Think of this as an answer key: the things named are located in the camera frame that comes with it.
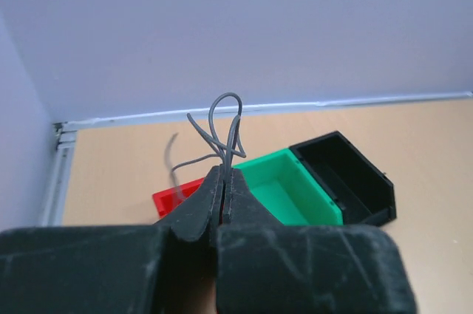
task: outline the wall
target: wall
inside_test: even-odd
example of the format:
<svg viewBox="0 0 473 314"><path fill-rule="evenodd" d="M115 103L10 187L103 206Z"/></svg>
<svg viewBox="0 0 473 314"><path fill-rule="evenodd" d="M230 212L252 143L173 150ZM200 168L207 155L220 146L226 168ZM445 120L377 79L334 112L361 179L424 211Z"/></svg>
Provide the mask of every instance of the wall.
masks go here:
<svg viewBox="0 0 473 314"><path fill-rule="evenodd" d="M0 13L0 231L37 224L53 148L50 117Z"/></svg>
<svg viewBox="0 0 473 314"><path fill-rule="evenodd" d="M54 120L473 88L473 0L0 0Z"/></svg>

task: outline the cable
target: cable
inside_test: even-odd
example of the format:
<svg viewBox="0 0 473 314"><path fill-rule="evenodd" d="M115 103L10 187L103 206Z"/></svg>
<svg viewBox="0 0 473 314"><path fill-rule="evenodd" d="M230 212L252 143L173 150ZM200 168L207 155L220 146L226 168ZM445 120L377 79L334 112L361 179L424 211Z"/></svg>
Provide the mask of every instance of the cable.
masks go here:
<svg viewBox="0 0 473 314"><path fill-rule="evenodd" d="M215 108L220 103L220 101L223 100L224 98L234 98L238 103L238 112L236 113L236 116L234 117L234 119L231 121L230 130L228 132L226 144L223 144L222 142L220 142L220 139L218 138L218 135L217 135L217 132L215 131L215 126L214 126ZM175 171L178 168L182 166L198 163L210 157L219 157L222 160L222 164L225 170L223 181L224 183L227 183L230 180L231 163L233 161L233 156L236 155L238 157L243 157L243 158L246 157L245 150L243 149L242 143L239 138L239 123L242 118L242 110L243 110L242 99L237 94L235 94L234 92L226 92L225 94L220 95L211 104L211 107L208 110L208 125L210 128L211 135L207 133L206 131L204 131L202 127L200 127L197 124L197 122L194 120L194 118L191 116L190 113L187 114L188 121L200 134L202 139L204 139L204 141L212 148L212 150L214 151L213 154L207 154L203 157L198 157L197 159L185 161L184 163L177 164L176 166L172 166L171 161L170 161L170 153L171 153L172 143L176 140L177 133L171 136L171 139L168 141L168 144L164 151L164 162L166 164L166 167L169 170L169 177L171 178L172 185L174 186L177 196L181 201L184 200L184 196L179 187L179 183L177 182L177 177L175 174Z"/></svg>

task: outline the wooden table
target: wooden table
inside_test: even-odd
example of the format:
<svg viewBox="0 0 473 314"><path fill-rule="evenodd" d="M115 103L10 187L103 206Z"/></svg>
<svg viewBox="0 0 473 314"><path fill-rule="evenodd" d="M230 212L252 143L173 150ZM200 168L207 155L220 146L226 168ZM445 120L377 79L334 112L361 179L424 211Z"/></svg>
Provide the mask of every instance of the wooden table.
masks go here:
<svg viewBox="0 0 473 314"><path fill-rule="evenodd" d="M222 136L229 123L216 120ZM384 230L421 312L473 313L473 100L244 116L241 137L251 159L336 129L394 182L398 219ZM157 221L151 195L170 186L163 150L175 132L174 164L209 153L188 122L79 131L64 224ZM216 163L182 168L179 181Z"/></svg>

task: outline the black bin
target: black bin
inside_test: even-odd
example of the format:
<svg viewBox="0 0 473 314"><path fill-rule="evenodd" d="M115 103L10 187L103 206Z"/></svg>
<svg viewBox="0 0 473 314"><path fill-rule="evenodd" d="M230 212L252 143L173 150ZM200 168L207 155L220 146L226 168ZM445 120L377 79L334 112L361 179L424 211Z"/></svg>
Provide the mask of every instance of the black bin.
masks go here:
<svg viewBox="0 0 473 314"><path fill-rule="evenodd" d="M340 132L290 147L340 207L343 222L381 226L396 218L394 186Z"/></svg>

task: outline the plastic bin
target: plastic bin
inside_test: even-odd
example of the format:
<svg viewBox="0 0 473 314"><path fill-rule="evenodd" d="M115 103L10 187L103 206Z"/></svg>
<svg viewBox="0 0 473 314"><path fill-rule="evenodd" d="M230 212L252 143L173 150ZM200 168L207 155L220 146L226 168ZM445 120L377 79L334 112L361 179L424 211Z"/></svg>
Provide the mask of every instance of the plastic bin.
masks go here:
<svg viewBox="0 0 473 314"><path fill-rule="evenodd" d="M236 165L251 193L285 225L342 225L341 210L289 149Z"/></svg>
<svg viewBox="0 0 473 314"><path fill-rule="evenodd" d="M202 184L204 178L187 182L181 185L181 190L183 192L184 198L191 196ZM154 204L156 205L157 212L160 215L160 218L163 218L165 215L170 214L178 205L183 201L177 198L177 195L174 192L174 188L169 188L167 190L157 192L153 194Z"/></svg>
<svg viewBox="0 0 473 314"><path fill-rule="evenodd" d="M341 209L345 225L380 226L396 218L393 184L340 132L290 150Z"/></svg>

